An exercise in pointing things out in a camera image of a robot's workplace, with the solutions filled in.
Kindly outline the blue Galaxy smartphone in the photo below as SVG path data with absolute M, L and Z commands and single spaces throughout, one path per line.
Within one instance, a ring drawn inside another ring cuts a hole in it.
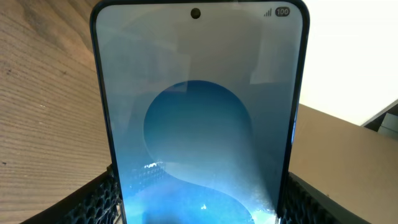
M 124 223 L 279 223 L 303 1 L 100 1 L 90 30 Z

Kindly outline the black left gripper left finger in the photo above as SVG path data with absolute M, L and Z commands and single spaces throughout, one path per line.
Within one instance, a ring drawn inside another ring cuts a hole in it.
M 91 182 L 22 224 L 115 224 L 122 222 L 121 193 L 112 166 Z

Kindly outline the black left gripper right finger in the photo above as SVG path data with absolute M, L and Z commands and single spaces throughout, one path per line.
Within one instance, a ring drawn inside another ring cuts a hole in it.
M 369 224 L 306 181 L 289 173 L 280 224 Z

